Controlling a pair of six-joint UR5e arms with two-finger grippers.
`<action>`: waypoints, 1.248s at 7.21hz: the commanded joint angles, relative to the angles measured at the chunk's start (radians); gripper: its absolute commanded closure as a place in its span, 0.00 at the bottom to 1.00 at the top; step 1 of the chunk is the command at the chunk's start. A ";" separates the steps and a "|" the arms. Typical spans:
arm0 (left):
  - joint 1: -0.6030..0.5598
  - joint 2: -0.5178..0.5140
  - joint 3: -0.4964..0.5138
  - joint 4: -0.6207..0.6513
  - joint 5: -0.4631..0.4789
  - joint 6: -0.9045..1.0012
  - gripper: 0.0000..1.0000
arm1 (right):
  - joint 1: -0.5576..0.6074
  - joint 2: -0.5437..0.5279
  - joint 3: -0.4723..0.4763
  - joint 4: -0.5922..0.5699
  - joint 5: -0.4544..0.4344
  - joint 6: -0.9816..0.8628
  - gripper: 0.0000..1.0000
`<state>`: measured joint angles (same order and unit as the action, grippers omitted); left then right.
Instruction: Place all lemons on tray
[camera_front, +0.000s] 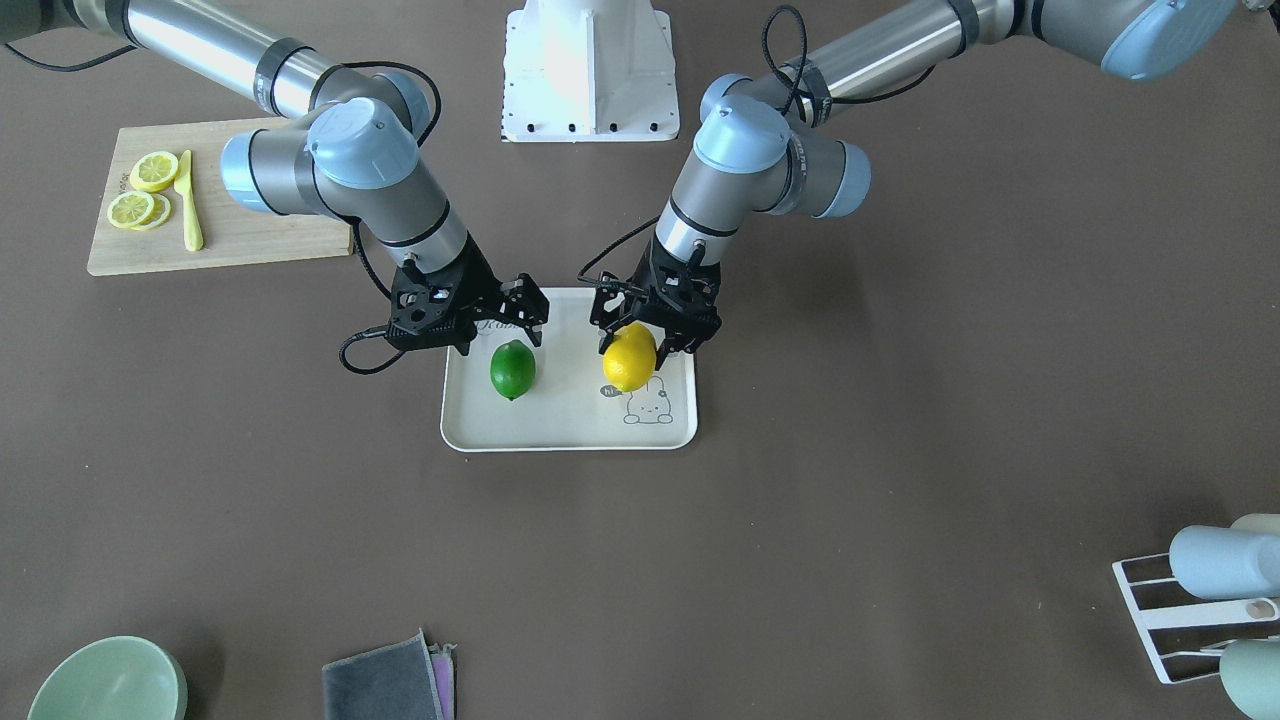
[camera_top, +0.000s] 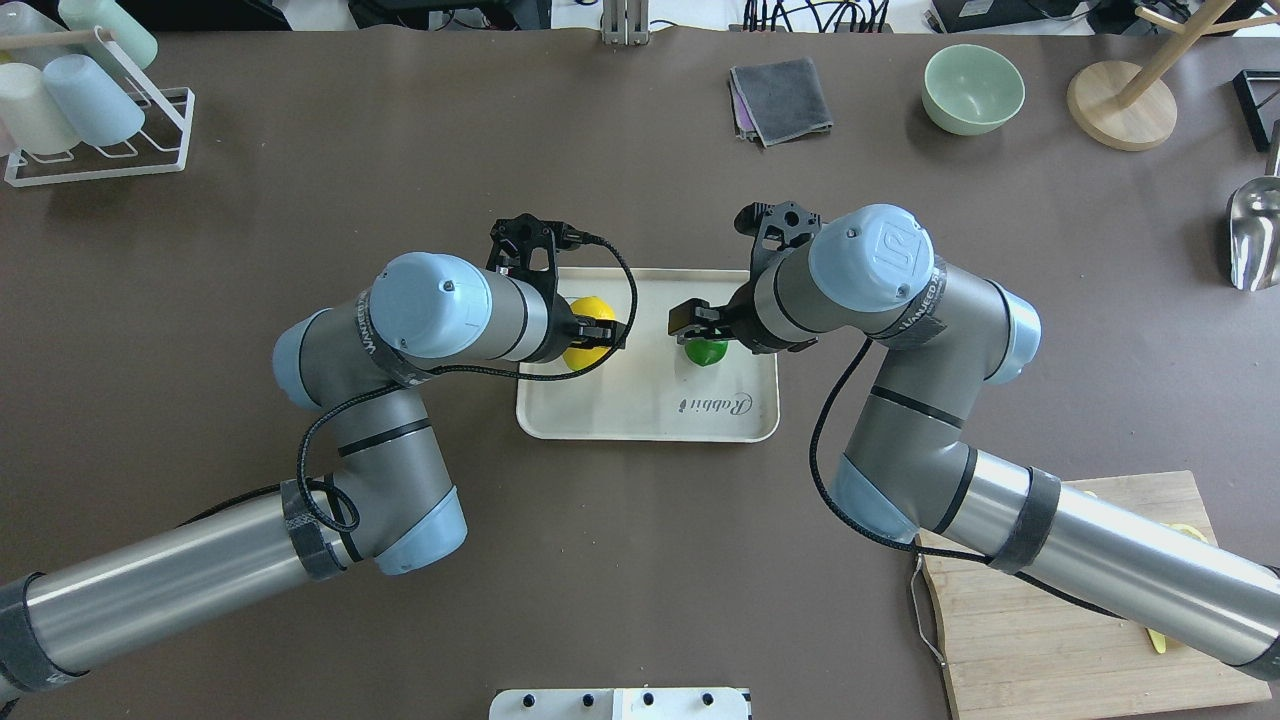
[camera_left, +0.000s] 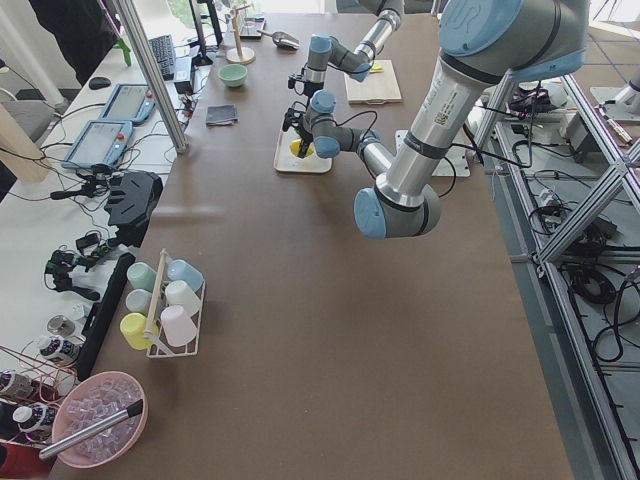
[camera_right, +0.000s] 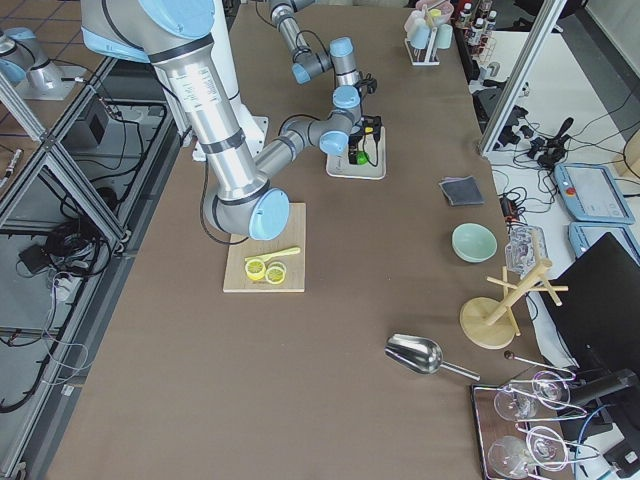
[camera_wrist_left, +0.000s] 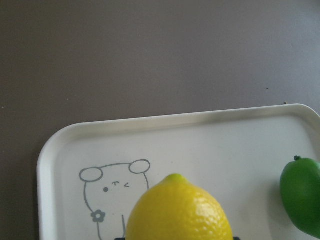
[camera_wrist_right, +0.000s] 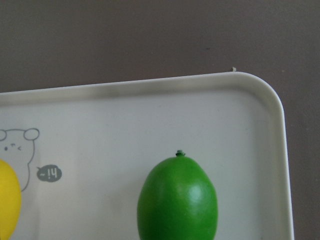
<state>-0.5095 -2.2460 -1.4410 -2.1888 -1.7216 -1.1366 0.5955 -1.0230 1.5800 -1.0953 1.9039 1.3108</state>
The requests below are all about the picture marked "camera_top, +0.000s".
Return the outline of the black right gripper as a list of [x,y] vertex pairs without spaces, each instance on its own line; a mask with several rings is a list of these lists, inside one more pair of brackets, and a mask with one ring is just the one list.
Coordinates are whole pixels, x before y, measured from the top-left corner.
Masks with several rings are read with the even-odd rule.
[[800,327],[782,309],[777,279],[781,261],[812,242],[820,227],[820,217],[791,201],[744,206],[733,228],[754,240],[749,281],[735,291],[727,306],[690,299],[672,307],[668,334],[680,334],[681,345],[736,338],[751,354],[800,352],[815,343],[817,333]]

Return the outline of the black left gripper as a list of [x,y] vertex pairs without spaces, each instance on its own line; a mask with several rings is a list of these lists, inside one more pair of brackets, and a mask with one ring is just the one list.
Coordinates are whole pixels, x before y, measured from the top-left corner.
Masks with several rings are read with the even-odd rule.
[[557,292],[561,250],[600,243],[599,236],[564,222],[543,222],[531,214],[499,219],[490,231],[489,272],[518,282],[532,297],[518,343],[507,355],[521,363],[549,363],[571,347],[623,348],[628,325],[608,318],[577,315]]

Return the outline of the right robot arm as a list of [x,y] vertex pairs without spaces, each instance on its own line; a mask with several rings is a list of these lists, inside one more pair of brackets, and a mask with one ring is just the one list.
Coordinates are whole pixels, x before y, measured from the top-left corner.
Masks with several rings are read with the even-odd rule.
[[884,356],[820,487],[864,536],[959,557],[1277,679],[1277,525],[1243,551],[1198,543],[1068,487],[1088,470],[1204,462],[1277,507],[1277,296],[1211,290],[1135,249],[1010,242],[1000,282],[874,204],[822,220],[755,202],[748,282],[672,309],[681,343],[796,352],[855,331]]

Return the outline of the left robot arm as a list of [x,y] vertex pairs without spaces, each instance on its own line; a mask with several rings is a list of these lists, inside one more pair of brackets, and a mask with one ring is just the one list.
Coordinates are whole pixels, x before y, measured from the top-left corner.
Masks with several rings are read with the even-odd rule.
[[119,655],[371,559],[387,575],[456,551],[460,495],[419,387],[494,361],[618,352],[630,320],[575,313],[557,256],[600,236],[530,214],[492,227],[485,266],[443,252],[390,260],[355,300],[275,342],[288,398],[317,414],[293,475],[159,536],[3,587],[3,711]]

